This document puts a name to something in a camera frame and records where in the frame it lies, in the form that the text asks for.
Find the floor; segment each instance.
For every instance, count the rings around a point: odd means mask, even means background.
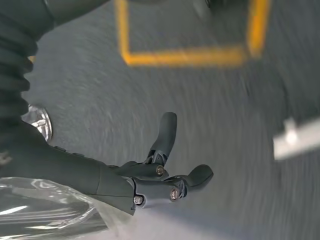
[[[233,44],[245,37],[240,9],[203,23],[192,1],[131,3],[131,48]],[[319,114],[319,11],[315,0],[272,1],[262,57],[238,67],[130,67],[118,52],[112,1],[42,39],[24,96],[47,108],[52,145],[109,165],[145,160],[161,116],[177,113],[167,169],[208,164],[214,177],[180,202],[139,212],[134,239],[162,239],[155,232],[165,229],[176,239],[315,240],[320,152],[275,163],[272,136],[288,116]]]

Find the metal bolt head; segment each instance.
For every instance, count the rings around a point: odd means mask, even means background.
[[[143,202],[143,198],[142,196],[135,196],[134,197],[133,202],[137,205],[141,205]]]
[[[158,176],[162,176],[165,173],[165,169],[162,165],[157,166],[155,171]]]
[[[177,187],[174,187],[171,189],[170,193],[170,199],[171,201],[176,201],[179,198],[179,195],[180,195],[179,189],[177,189]]]

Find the yellow floor marking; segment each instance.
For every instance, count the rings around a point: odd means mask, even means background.
[[[29,59],[33,64],[35,61],[35,56],[29,56]]]
[[[238,66],[248,58],[245,44],[224,47],[199,47],[157,52],[131,52],[128,0],[116,0],[120,54],[129,66]],[[253,57],[263,48],[267,25],[269,0],[251,0],[247,44]]]
[[[131,66],[238,66],[247,59],[242,46],[195,48],[162,52],[131,53],[125,60]]]
[[[251,0],[247,44],[254,58],[260,57],[264,47],[269,9],[269,0]]]

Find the gray robotic forearm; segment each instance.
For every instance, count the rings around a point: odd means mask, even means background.
[[[107,166],[77,153],[52,147],[38,130],[21,120],[28,103],[21,97],[32,70],[28,57],[36,42],[56,26],[80,17],[108,0],[0,0],[0,178],[47,179],[69,186],[115,208],[134,214],[137,206],[153,207],[177,201],[202,189],[213,172],[201,165],[189,175],[169,177],[165,170],[176,138],[177,116],[165,113],[158,139],[144,162]]]

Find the clear plastic sheet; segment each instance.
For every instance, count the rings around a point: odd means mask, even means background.
[[[0,240],[60,240],[103,230],[123,239],[120,232],[132,217],[44,179],[1,178],[0,203]]]

